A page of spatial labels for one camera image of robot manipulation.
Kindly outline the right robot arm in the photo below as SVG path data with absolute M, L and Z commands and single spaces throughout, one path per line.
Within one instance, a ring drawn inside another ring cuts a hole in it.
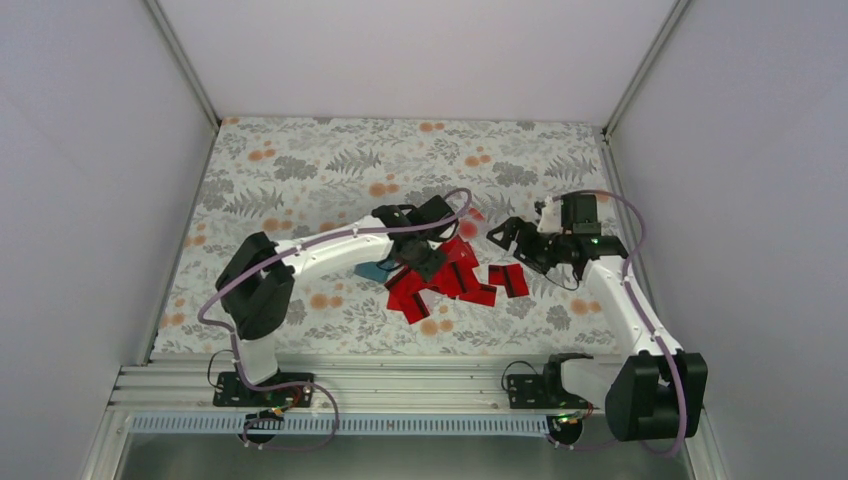
M 633 273 L 641 246 L 627 249 L 602 232 L 597 189 L 549 197 L 537 222 L 510 217 L 486 237 L 531 270 L 568 265 L 599 302 L 619 348 L 616 367 L 587 354 L 549 357 L 541 391 L 555 407 L 575 398 L 600 408 L 619 442 L 638 441 L 654 454 L 677 454 L 698 430 L 708 378 L 703 356 L 686 351 L 649 305 Z M 668 440 L 660 451 L 654 440 Z

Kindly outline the teal card holder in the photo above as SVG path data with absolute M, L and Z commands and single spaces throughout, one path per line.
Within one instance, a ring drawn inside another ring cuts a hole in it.
M 361 278 L 383 284 L 388 280 L 390 272 L 378 263 L 367 262 L 356 265 L 354 267 L 354 274 Z

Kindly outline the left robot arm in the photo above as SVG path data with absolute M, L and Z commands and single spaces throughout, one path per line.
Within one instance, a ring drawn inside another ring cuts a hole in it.
M 424 280 L 446 264 L 441 243 L 468 208 L 454 210 L 436 195 L 424 204 L 383 205 L 359 220 L 320 234 L 275 241 L 266 233 L 248 236 L 215 282 L 216 292 L 198 319 L 212 324 L 208 310 L 221 305 L 240 374 L 239 392 L 255 405 L 278 391 L 275 332 L 282 326 L 298 281 L 310 281 L 360 264 L 391 261 Z

